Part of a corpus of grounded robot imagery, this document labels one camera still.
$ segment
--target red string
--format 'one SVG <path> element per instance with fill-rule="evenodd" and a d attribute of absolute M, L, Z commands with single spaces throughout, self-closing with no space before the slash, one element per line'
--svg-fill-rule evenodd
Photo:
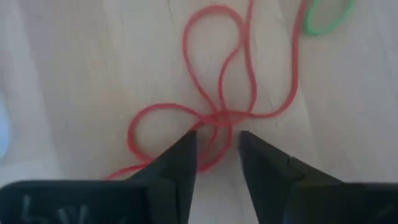
<path fill-rule="evenodd" d="M 194 13 L 194 15 L 192 15 L 192 17 L 188 20 L 188 23 L 184 28 L 182 53 L 185 64 L 187 66 L 188 73 L 193 81 L 193 84 L 197 88 L 201 96 L 204 97 L 204 99 L 208 102 L 211 108 L 211 114 L 201 114 L 195 111 L 194 109 L 191 109 L 184 105 L 178 105 L 176 103 L 157 103 L 144 108 L 143 110 L 138 112 L 138 114 L 136 114 L 136 116 L 132 119 L 127 132 L 127 144 L 129 146 L 129 150 L 132 153 L 134 153 L 134 155 L 136 155 L 137 158 L 143 163 L 140 165 L 123 168 L 117 172 L 112 173 L 106 179 L 114 179 L 116 177 L 119 177 L 120 175 L 127 174 L 134 170 L 142 169 L 146 165 L 148 165 L 151 161 L 154 160 L 154 158 L 148 156 L 144 151 L 142 151 L 139 148 L 134 138 L 135 129 L 137 125 L 139 124 L 141 119 L 144 116 L 146 116 L 148 113 L 157 110 L 180 110 L 188 114 L 194 115 L 198 118 L 198 122 L 196 122 L 190 128 L 190 130 L 198 129 L 205 124 L 213 126 L 213 134 L 210 138 L 209 143 L 206 145 L 204 150 L 201 150 L 199 153 L 199 161 L 203 162 L 203 164 L 199 166 L 198 171 L 204 172 L 209 168 L 213 167 L 214 165 L 216 165 L 224 157 L 225 153 L 231 147 L 232 138 L 233 138 L 232 128 L 234 124 L 241 122 L 245 118 L 273 118 L 284 112 L 293 103 L 293 100 L 297 93 L 297 88 L 299 86 L 299 38 L 302 30 L 302 23 L 305 16 L 305 11 L 307 9 L 307 4 L 308 0 L 302 0 L 302 3 L 297 13 L 297 17 L 295 19 L 293 39 L 292 39 L 292 84 L 290 87 L 289 94 L 287 95 L 285 102 L 277 110 L 264 114 L 256 114 L 252 112 L 257 100 L 257 83 L 252 65 L 251 48 L 250 48 L 250 30 L 251 30 L 251 20 L 253 14 L 254 0 L 249 0 L 245 20 L 243 20 L 243 18 L 235 10 L 231 9 L 228 6 L 221 6 L 221 5 L 210 5 Z M 188 37 L 192 27 L 200 19 L 210 14 L 227 15 L 236 23 L 239 30 L 238 43 L 223 62 L 220 70 L 220 75 L 218 77 L 218 97 L 220 99 L 220 104 L 221 104 L 220 110 L 216 106 L 215 102 L 209 97 L 209 95 L 200 85 L 200 82 L 198 81 L 197 78 L 197 74 L 193 69 L 190 59 L 188 57 Z M 229 110 L 225 103 L 223 83 L 224 83 L 225 71 L 229 63 L 232 61 L 232 59 L 236 56 L 236 54 L 240 51 L 242 47 L 244 48 L 246 70 L 248 73 L 248 78 L 251 87 L 251 100 L 247 111 L 233 111 Z M 219 152 L 217 152 L 216 156 L 211 157 L 210 152 L 213 149 L 220 128 L 227 129 L 226 144 Z"/>

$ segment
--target green rubber band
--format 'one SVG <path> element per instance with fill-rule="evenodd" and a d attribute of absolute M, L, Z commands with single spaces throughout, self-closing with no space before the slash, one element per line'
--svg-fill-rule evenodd
<path fill-rule="evenodd" d="M 312 26 L 313 15 L 314 15 L 315 10 L 319 6 L 320 0 L 313 0 L 313 4 L 308 9 L 307 16 L 304 20 L 304 26 L 303 26 L 304 32 L 307 35 L 323 35 L 323 34 L 327 34 L 329 32 L 334 31 L 338 26 L 340 26 L 341 23 L 343 23 L 347 19 L 348 15 L 354 8 L 355 0 L 345 0 L 345 1 L 349 1 L 348 6 L 339 18 L 337 18 L 335 21 L 331 22 L 326 27 L 323 27 L 320 29 L 315 29 Z"/>

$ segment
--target wooden table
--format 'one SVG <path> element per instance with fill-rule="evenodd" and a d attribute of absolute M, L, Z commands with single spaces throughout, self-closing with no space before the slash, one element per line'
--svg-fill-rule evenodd
<path fill-rule="evenodd" d="M 245 0 L 0 0 L 0 68 L 12 120 L 0 184 L 97 179 L 138 163 L 126 130 L 152 103 L 209 112 L 188 77 L 181 39 L 190 15 L 214 2 L 246 11 Z M 251 44 L 261 112 L 277 108 L 289 90 L 299 0 L 255 4 Z M 292 107 L 277 119 L 245 121 L 235 134 L 248 129 L 342 180 L 398 181 L 397 11 L 395 0 L 361 0 L 336 32 L 304 37 Z M 218 70 L 236 39 L 234 24 L 218 16 L 192 32 L 190 55 L 214 99 Z M 225 88 L 230 107 L 247 107 L 242 53 Z M 139 126 L 138 140 L 156 155 L 193 122 L 175 111 L 154 113 Z M 200 133 L 205 142 L 209 130 Z M 191 223 L 255 221 L 235 142 L 221 164 L 198 176 Z"/>

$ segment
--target blurry white object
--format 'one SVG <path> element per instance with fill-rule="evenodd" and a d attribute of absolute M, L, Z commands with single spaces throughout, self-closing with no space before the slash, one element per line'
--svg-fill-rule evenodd
<path fill-rule="evenodd" d="M 9 145 L 9 123 L 5 102 L 0 96 L 0 157 L 4 157 Z"/>

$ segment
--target loop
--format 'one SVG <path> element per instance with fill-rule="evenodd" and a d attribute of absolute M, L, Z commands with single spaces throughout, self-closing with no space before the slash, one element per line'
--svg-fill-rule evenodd
<path fill-rule="evenodd" d="M 213 126 L 213 135 L 204 150 L 200 152 L 199 159 L 203 160 L 203 165 L 199 166 L 198 171 L 204 172 L 209 168 L 213 167 L 217 164 L 226 154 L 228 149 L 231 147 L 232 137 L 233 137 L 233 130 L 232 127 L 234 124 L 241 122 L 244 118 L 273 118 L 281 113 L 283 113 L 292 103 L 297 94 L 297 88 L 299 85 L 299 37 L 300 31 L 302 30 L 302 22 L 305 17 L 305 10 L 307 8 L 308 0 L 302 0 L 300 5 L 300 9 L 298 10 L 297 17 L 295 20 L 294 31 L 293 31 L 293 39 L 292 39 L 292 85 L 290 87 L 289 94 L 287 95 L 284 103 L 275 111 L 271 113 L 265 114 L 255 114 L 252 113 L 254 105 L 256 104 L 257 100 L 257 83 L 256 83 L 256 76 L 254 74 L 254 69 L 252 67 L 252 60 L 251 60 L 251 49 L 250 49 L 250 29 L 251 29 L 251 19 L 252 19 L 252 10 L 254 0 L 249 0 L 248 4 L 248 11 L 246 14 L 246 20 L 243 22 L 242 18 L 239 14 L 231 9 L 228 6 L 219 6 L 219 5 L 212 5 L 208 6 L 204 9 L 199 10 L 196 12 L 189 20 L 187 25 L 185 26 L 184 33 L 183 33 L 183 57 L 187 66 L 188 73 L 193 81 L 193 84 L 200 92 L 201 96 L 209 103 L 211 107 L 211 114 L 201 114 L 194 109 L 189 107 L 178 105 L 175 103 L 157 103 L 151 106 L 148 106 L 138 112 L 135 117 L 133 117 L 129 129 L 127 131 L 127 144 L 129 146 L 129 150 L 138 157 L 139 160 L 143 162 L 141 165 L 128 167 L 125 169 L 121 169 L 110 176 L 107 179 L 113 179 L 118 177 L 119 175 L 126 174 L 127 172 L 131 172 L 133 170 L 138 170 L 144 168 L 148 165 L 154 158 L 151 158 L 146 153 L 141 151 L 135 141 L 135 132 L 137 125 L 141 121 L 141 119 L 146 116 L 148 113 L 157 111 L 157 110 L 180 110 L 196 116 L 198 121 L 190 128 L 190 129 L 197 129 L 205 124 L 210 124 Z M 219 74 L 218 79 L 218 96 L 220 99 L 221 110 L 217 109 L 216 104 L 211 100 L 208 96 L 206 91 L 200 85 L 197 75 L 190 63 L 188 57 L 188 35 L 192 28 L 192 26 L 199 21 L 201 18 L 209 15 L 209 14 L 226 14 L 230 18 L 232 18 L 239 29 L 239 41 L 237 46 L 231 51 L 231 53 L 227 56 L 225 61 L 223 62 Z M 223 94 L 223 81 L 224 81 L 224 74 L 226 68 L 228 67 L 229 63 L 232 59 L 236 56 L 239 49 L 244 47 L 244 55 L 245 55 L 245 64 L 247 75 L 250 81 L 251 86 L 251 100 L 249 104 L 249 108 L 247 111 L 231 111 L 227 108 L 227 105 L 224 100 Z M 230 120 L 230 116 L 237 116 L 238 119 Z M 227 128 L 227 140 L 225 145 L 222 147 L 220 151 L 216 153 L 216 156 L 209 158 L 210 151 L 213 148 L 214 142 L 217 138 L 219 128 Z"/>
<path fill-rule="evenodd" d="M 324 28 L 316 29 L 313 27 L 312 21 L 313 21 L 313 15 L 315 13 L 315 10 L 317 10 L 320 0 L 313 0 L 313 4 L 310 6 L 307 12 L 307 16 L 304 20 L 304 32 L 307 35 L 323 35 L 330 33 L 334 31 L 340 24 L 342 24 L 354 8 L 354 2 L 355 0 L 342 0 L 342 1 L 349 1 L 347 4 L 346 9 L 342 13 L 342 15 L 337 18 L 336 20 L 332 21 L 329 25 L 327 25 Z"/>

